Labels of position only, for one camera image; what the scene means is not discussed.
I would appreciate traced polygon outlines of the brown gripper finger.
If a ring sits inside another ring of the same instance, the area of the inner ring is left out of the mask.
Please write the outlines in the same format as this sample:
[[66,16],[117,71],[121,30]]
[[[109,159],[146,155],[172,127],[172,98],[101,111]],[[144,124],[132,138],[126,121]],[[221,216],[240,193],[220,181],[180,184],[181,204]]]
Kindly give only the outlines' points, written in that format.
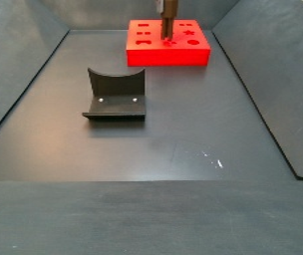
[[165,38],[165,5],[164,5],[164,0],[154,0],[154,4],[156,4],[156,11],[160,14],[160,18],[161,18],[161,32],[160,32],[160,37]]
[[165,0],[165,36],[172,37],[172,23],[177,11],[177,0]]

